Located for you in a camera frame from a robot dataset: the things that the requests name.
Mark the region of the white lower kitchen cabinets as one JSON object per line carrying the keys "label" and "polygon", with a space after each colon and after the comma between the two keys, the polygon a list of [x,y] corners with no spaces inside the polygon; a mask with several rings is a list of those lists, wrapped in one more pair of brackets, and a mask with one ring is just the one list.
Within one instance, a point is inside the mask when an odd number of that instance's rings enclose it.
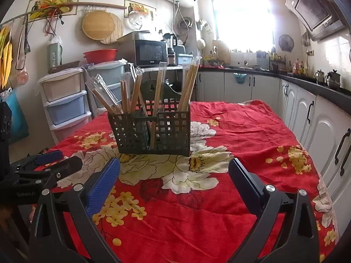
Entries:
{"label": "white lower kitchen cabinets", "polygon": [[[233,73],[247,74],[238,84]],[[332,90],[290,74],[201,71],[198,101],[264,101],[310,153],[322,176],[343,235],[350,225],[350,91]]]}

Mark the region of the blue shopping bag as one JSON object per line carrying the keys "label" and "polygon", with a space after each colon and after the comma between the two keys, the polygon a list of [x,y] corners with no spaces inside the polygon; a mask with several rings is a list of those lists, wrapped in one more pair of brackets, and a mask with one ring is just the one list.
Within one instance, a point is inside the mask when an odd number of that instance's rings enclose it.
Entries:
{"label": "blue shopping bag", "polygon": [[3,100],[7,103],[12,112],[9,143],[13,144],[29,135],[29,127],[17,100],[17,96],[11,88],[5,92]]}

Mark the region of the left plastic drawer tower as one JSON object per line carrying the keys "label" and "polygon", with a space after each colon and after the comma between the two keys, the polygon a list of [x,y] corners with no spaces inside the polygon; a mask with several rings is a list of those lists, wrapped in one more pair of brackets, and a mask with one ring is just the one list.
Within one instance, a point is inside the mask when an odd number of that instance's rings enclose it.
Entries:
{"label": "left plastic drawer tower", "polygon": [[48,126],[57,144],[92,120],[83,67],[47,74],[36,83]]}

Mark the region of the plastic drawer tower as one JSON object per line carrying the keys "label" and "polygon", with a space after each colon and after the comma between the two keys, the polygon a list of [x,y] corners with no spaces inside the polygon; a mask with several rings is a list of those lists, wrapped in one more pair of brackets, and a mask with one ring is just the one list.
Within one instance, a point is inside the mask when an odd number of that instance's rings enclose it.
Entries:
{"label": "plastic drawer tower", "polygon": [[83,67],[47,74],[36,83],[48,126],[57,144],[92,120]]}
{"label": "plastic drawer tower", "polygon": [[[103,62],[100,64],[89,65],[86,73],[84,74],[84,80],[88,81],[92,77],[96,77],[99,74],[107,87],[117,97],[121,99],[120,80],[121,75],[125,73],[125,66],[127,61],[125,59],[114,60],[109,62]],[[102,103],[91,93],[90,89],[86,86],[88,92],[89,107],[92,111],[93,117],[98,117],[106,111]]]}

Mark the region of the red floral tablecloth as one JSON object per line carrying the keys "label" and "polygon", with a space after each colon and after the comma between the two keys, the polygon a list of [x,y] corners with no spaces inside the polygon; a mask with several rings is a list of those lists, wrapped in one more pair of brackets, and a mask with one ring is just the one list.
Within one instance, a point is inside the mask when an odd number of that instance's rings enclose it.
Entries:
{"label": "red floral tablecloth", "polygon": [[100,212],[92,220],[123,262],[227,262],[255,222],[228,174],[238,158],[265,184],[307,191],[324,260],[338,242],[333,204],[307,150],[262,101],[194,102],[188,157],[120,153],[107,114],[92,120],[57,149],[77,156],[82,169],[58,183],[66,191],[121,163]]}

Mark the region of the dark green plastic utensil basket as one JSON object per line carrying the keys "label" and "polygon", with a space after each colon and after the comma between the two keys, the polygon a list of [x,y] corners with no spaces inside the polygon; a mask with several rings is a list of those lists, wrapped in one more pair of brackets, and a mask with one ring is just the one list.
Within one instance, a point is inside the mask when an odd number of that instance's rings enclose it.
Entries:
{"label": "dark green plastic utensil basket", "polygon": [[108,114],[119,152],[189,156],[190,110],[178,110],[181,95],[163,83],[158,111],[154,113],[156,81],[143,82],[140,92],[144,106],[137,102],[132,113]]}

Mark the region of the right plastic drawer tower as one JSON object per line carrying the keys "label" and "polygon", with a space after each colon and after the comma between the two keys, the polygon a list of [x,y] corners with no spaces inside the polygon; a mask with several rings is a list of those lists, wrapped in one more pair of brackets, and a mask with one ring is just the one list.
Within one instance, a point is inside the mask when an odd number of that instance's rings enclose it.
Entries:
{"label": "right plastic drawer tower", "polygon": [[[117,97],[121,99],[120,80],[121,75],[125,73],[125,66],[127,61],[125,59],[114,60],[109,62],[103,62],[100,64],[89,65],[86,73],[84,74],[84,80],[88,81],[92,77],[96,77],[99,74],[107,87]],[[106,111],[102,103],[91,93],[90,89],[86,86],[88,92],[89,107],[92,111],[93,117],[98,117]]]}

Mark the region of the red plastic basin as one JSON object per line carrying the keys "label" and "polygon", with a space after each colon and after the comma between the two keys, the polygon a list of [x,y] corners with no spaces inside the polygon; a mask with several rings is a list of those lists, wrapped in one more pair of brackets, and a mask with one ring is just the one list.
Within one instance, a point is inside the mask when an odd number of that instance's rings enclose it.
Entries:
{"label": "red plastic basin", "polygon": [[92,50],[89,52],[85,52],[84,57],[90,64],[100,64],[116,60],[117,52],[117,49]]}

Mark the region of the wrapped chopsticks pair in basket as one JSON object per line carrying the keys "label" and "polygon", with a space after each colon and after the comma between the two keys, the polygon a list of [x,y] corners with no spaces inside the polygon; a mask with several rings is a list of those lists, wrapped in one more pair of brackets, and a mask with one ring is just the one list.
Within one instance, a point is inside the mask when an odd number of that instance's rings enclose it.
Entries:
{"label": "wrapped chopsticks pair in basket", "polygon": [[140,91],[144,70],[142,68],[136,67],[131,62],[129,62],[128,65],[130,67],[131,76],[134,81],[133,93],[132,93],[131,102],[130,102],[130,113],[134,113],[136,111],[137,104],[140,103],[143,111],[143,116],[148,117],[148,111],[146,109],[146,105],[145,105],[142,93]]}

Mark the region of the dark steel kettle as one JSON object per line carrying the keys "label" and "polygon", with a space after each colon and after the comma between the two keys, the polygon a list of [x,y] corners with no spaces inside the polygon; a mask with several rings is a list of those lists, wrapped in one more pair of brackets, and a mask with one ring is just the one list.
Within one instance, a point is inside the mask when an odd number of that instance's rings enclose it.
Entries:
{"label": "dark steel kettle", "polygon": [[340,74],[336,69],[333,69],[327,73],[326,83],[327,86],[332,90],[340,89]]}

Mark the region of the teal hanging bin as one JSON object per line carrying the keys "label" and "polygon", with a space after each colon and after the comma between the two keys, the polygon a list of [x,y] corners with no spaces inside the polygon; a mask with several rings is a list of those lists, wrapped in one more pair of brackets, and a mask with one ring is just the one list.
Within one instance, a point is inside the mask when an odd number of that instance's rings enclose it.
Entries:
{"label": "teal hanging bin", "polygon": [[246,82],[247,74],[233,73],[238,84],[244,84]]}

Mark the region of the round wooden cutting board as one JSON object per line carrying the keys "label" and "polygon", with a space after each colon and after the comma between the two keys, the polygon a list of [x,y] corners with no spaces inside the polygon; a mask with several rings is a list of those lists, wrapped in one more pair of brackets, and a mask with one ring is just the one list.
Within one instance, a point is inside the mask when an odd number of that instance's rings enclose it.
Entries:
{"label": "round wooden cutting board", "polygon": [[113,34],[115,22],[106,11],[92,11],[84,16],[82,30],[92,40],[104,40]]}

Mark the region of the round woven mat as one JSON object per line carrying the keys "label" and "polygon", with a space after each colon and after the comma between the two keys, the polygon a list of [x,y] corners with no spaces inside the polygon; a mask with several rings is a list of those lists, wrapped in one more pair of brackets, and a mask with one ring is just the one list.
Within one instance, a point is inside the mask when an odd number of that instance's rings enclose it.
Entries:
{"label": "round woven mat", "polygon": [[115,29],[107,39],[100,40],[102,44],[115,44],[117,40],[123,36],[123,23],[121,19],[111,12],[109,14],[114,20]]}

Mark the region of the black microwave oven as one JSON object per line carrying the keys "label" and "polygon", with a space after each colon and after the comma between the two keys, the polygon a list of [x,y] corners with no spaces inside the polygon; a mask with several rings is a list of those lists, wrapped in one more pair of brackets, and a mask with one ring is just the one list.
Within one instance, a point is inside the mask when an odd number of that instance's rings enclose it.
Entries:
{"label": "black microwave oven", "polygon": [[166,42],[156,40],[135,40],[135,64],[140,67],[154,67],[168,62]]}

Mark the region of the wooden rolling pin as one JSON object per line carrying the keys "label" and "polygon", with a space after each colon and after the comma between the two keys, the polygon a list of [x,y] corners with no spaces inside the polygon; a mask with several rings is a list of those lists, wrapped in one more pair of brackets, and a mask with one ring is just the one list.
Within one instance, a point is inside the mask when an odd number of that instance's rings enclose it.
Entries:
{"label": "wooden rolling pin", "polygon": [[17,15],[13,18],[10,18],[6,21],[4,21],[3,23],[1,23],[1,26],[8,24],[12,21],[15,21],[19,18],[22,18],[24,16],[30,15],[32,13],[35,12],[42,12],[44,10],[50,9],[50,8],[54,8],[54,9],[60,9],[62,7],[85,7],[85,6],[97,6],[97,7],[104,7],[104,8],[114,8],[114,9],[119,9],[119,10],[126,10],[127,7],[122,6],[122,5],[116,5],[116,4],[109,4],[109,3],[102,3],[102,2],[67,2],[67,3],[62,3],[62,4],[58,4],[58,5],[50,5],[46,8],[39,8],[37,10],[33,10],[33,11],[29,11],[29,12],[25,12],[23,14]]}

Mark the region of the wrapped chopsticks pair right basket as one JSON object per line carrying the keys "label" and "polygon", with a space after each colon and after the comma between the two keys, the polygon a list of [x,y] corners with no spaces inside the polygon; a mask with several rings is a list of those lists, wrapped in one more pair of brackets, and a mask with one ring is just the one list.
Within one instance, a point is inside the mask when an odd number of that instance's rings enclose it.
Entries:
{"label": "wrapped chopsticks pair right basket", "polygon": [[201,64],[201,59],[202,59],[201,56],[197,56],[193,58],[190,64],[189,70],[187,71],[187,74],[186,74],[186,81],[181,94],[180,102],[177,108],[178,112],[187,111],[187,108],[189,106],[190,99],[192,96],[193,87],[195,85],[197,72]]}

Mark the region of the blue storage box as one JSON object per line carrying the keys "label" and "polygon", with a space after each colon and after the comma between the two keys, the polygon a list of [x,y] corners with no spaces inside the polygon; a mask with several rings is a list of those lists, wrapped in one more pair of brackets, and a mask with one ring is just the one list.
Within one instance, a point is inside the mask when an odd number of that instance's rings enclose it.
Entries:
{"label": "blue storage box", "polygon": [[193,59],[193,55],[178,53],[176,57],[177,65],[182,66],[183,64],[191,64],[192,59]]}

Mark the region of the black blender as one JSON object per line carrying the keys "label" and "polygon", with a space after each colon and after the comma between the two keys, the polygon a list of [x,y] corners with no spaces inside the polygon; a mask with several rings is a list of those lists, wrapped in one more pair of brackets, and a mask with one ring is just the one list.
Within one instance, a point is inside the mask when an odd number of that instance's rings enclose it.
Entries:
{"label": "black blender", "polygon": [[168,65],[176,65],[174,47],[177,45],[177,36],[173,33],[166,33],[163,35],[163,39],[167,44]]}

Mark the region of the black range hood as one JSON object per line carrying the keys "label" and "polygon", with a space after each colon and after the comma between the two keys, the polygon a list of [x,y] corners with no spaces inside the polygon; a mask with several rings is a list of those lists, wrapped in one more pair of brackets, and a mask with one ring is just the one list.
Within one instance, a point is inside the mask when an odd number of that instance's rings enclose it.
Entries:
{"label": "black range hood", "polygon": [[328,0],[286,0],[285,5],[302,22],[313,41],[325,39],[346,27],[336,6]]}

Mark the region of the fruit picture wall tile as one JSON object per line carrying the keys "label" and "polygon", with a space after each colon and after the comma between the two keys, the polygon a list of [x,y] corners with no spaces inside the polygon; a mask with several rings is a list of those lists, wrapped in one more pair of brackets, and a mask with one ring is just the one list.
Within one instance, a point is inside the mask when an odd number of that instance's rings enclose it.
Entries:
{"label": "fruit picture wall tile", "polygon": [[77,14],[77,6],[69,3],[79,2],[79,0],[30,0],[26,12],[28,21],[42,20],[48,17],[62,15],[73,16]]}

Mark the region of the small wall fan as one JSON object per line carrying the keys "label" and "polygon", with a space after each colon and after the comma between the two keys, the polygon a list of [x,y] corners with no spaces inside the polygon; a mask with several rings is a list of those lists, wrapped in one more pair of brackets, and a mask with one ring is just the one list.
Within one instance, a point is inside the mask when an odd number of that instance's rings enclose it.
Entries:
{"label": "small wall fan", "polygon": [[294,49],[294,40],[288,34],[282,34],[279,37],[278,44],[284,52],[292,52]]}

